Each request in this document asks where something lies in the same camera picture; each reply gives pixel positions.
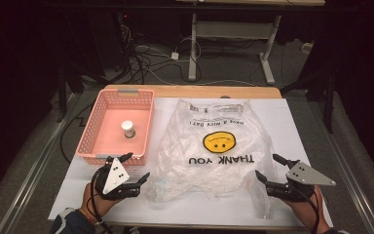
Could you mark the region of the black metal stand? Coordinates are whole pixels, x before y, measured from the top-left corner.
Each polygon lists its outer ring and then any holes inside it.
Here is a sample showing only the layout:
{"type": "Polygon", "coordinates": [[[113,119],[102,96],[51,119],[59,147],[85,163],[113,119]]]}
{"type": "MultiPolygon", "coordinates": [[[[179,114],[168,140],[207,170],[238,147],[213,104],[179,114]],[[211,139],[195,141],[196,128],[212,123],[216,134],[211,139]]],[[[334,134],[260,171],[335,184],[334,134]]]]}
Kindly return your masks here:
{"type": "Polygon", "coordinates": [[[63,72],[63,65],[59,66],[57,71],[57,93],[58,93],[58,117],[57,122],[60,123],[66,112],[66,88],[65,88],[65,79],[63,72]]]}

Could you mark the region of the white table board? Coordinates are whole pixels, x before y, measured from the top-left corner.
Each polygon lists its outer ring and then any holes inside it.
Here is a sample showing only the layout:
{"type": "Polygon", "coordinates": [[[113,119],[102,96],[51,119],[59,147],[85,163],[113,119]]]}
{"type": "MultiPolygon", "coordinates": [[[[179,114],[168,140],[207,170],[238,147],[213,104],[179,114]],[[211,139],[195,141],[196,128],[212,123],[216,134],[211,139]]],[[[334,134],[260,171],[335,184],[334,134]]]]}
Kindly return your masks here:
{"type": "MultiPolygon", "coordinates": [[[[155,163],[159,143],[164,135],[164,127],[173,113],[178,97],[156,97],[153,124],[148,149],[147,165],[155,163]]],[[[288,104],[283,98],[251,99],[252,109],[258,115],[272,139],[274,152],[292,160],[301,160],[310,164],[301,142],[288,104]]],[[[64,182],[57,194],[48,219],[56,216],[67,207],[80,207],[85,185],[90,181],[97,166],[88,165],[84,159],[74,156],[66,173],[64,182]]],[[[111,224],[125,226],[159,226],[183,228],[247,229],[247,230],[302,230],[302,224],[282,201],[273,198],[273,218],[258,218],[256,207],[248,191],[261,186],[261,193],[266,195],[264,185],[256,184],[246,189],[239,189],[220,197],[211,198],[199,188],[191,188],[186,193],[164,203],[148,201],[146,187],[153,180],[153,171],[148,181],[142,186],[141,195],[129,198],[115,206],[104,220],[111,224]]],[[[146,172],[136,172],[133,180],[137,181],[146,172]]]]}

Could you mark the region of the small white cup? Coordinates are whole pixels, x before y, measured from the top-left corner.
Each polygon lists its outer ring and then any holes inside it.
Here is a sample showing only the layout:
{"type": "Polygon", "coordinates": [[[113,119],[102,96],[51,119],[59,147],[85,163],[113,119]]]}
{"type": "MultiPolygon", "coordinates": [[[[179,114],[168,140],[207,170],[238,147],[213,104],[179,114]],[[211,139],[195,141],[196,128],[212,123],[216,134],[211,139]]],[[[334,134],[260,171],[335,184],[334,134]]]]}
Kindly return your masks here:
{"type": "Polygon", "coordinates": [[[121,124],[121,128],[124,131],[126,138],[132,138],[135,136],[135,130],[133,128],[133,122],[126,120],[121,124]]]}

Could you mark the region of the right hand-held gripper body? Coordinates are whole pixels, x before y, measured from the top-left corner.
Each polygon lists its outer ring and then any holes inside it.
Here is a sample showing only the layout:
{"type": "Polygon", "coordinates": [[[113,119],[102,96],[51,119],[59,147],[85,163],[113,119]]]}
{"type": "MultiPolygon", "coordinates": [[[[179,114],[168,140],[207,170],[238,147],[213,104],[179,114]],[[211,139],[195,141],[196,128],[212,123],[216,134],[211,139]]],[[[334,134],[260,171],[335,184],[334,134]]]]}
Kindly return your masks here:
{"type": "Polygon", "coordinates": [[[294,203],[305,202],[315,192],[316,185],[335,186],[336,182],[300,160],[288,160],[287,183],[267,181],[268,196],[294,203]]]}

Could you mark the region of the metal floor rail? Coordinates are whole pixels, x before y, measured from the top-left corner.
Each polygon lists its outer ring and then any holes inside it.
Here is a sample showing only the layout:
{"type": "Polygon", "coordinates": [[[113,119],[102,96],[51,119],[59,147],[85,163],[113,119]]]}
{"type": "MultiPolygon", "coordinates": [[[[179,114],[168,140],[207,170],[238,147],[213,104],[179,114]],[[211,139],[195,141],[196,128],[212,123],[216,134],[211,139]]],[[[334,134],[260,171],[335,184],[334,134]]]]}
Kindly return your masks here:
{"type": "Polygon", "coordinates": [[[56,120],[56,124],[51,130],[50,137],[44,145],[41,153],[34,161],[30,170],[23,181],[19,192],[15,196],[14,201],[8,208],[0,223],[0,234],[12,234],[31,198],[33,192],[45,171],[50,154],[53,151],[60,133],[65,129],[68,118],[71,116],[72,109],[77,105],[80,94],[71,94],[66,100],[66,108],[60,113],[60,117],[56,120]]]}
{"type": "Polygon", "coordinates": [[[337,185],[324,190],[333,223],[351,234],[374,234],[374,164],[356,139],[321,131],[325,151],[316,158],[337,185]]]}

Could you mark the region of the white metal desk frame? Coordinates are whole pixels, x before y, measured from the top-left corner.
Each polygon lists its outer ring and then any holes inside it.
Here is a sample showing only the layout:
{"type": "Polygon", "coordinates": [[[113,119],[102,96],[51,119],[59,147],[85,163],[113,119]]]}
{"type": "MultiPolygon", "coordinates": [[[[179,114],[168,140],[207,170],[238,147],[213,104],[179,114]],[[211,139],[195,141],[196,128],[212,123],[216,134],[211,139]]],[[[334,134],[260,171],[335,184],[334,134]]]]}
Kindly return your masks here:
{"type": "MultiPolygon", "coordinates": [[[[278,7],[283,10],[285,7],[300,8],[322,7],[325,0],[176,0],[186,3],[188,7],[222,7],[233,5],[234,7],[278,7]]],[[[259,53],[261,65],[266,82],[269,85],[275,84],[269,56],[276,39],[281,23],[281,14],[275,14],[269,22],[238,22],[232,19],[198,19],[198,14],[192,14],[191,20],[191,41],[188,80],[197,81],[199,75],[198,58],[202,47],[198,42],[199,38],[224,38],[224,39],[250,39],[266,40],[265,51],[259,53]]]]}

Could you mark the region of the pink plastic basket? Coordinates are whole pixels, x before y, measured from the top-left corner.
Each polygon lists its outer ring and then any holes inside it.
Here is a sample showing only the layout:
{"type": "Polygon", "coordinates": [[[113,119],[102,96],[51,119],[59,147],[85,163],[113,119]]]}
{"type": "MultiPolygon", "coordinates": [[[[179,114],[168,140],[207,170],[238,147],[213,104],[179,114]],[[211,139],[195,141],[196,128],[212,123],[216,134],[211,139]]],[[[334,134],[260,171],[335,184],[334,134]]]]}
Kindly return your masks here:
{"type": "Polygon", "coordinates": [[[154,91],[145,89],[103,89],[76,149],[76,155],[88,164],[102,165],[107,156],[132,152],[125,166],[145,166],[151,121],[154,113],[154,91]],[[133,122],[135,136],[126,138],[121,124],[133,122]]]}

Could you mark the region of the person's left hand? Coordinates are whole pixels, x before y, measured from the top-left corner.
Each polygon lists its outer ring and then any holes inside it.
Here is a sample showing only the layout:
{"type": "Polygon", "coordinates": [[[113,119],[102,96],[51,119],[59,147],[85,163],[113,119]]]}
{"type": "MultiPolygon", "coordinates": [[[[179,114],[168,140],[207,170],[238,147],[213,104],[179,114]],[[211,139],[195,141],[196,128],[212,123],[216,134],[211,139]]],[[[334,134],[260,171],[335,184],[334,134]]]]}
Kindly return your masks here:
{"type": "Polygon", "coordinates": [[[118,203],[120,203],[120,200],[104,200],[88,183],[84,190],[83,202],[79,211],[88,219],[90,224],[95,224],[118,203]]]}

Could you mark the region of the person's right hand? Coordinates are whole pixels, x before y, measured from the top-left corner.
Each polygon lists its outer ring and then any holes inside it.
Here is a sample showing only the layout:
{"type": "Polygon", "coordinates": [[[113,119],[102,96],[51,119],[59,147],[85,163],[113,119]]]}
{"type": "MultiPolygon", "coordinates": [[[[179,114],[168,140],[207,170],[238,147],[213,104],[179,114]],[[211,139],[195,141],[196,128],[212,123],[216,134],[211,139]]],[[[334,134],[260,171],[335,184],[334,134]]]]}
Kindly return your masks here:
{"type": "Polygon", "coordinates": [[[322,234],[329,228],[324,219],[322,196],[318,186],[315,186],[315,193],[310,197],[309,202],[285,201],[285,203],[311,233],[322,234]]]}

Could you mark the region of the clear smiley plastic bag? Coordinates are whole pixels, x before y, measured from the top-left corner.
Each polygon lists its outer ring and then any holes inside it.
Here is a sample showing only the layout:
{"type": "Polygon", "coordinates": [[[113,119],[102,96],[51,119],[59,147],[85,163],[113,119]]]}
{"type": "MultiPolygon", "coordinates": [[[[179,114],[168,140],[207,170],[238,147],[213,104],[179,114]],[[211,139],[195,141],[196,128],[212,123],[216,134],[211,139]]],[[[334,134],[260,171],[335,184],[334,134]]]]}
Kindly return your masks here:
{"type": "Polygon", "coordinates": [[[177,102],[153,158],[147,197],[156,203],[197,188],[207,197],[246,189],[259,218],[272,218],[274,200],[255,173],[275,173],[273,143],[250,101],[177,102]]]}

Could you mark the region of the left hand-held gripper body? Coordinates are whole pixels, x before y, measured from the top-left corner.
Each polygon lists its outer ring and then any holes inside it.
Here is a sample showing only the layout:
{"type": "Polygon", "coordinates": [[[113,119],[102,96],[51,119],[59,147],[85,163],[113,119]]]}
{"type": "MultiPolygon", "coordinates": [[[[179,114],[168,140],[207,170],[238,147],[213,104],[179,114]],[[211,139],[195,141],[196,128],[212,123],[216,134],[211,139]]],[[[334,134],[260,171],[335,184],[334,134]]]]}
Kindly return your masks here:
{"type": "Polygon", "coordinates": [[[130,175],[119,158],[108,157],[95,179],[95,190],[104,200],[122,200],[140,194],[140,182],[128,183],[130,175]]]}

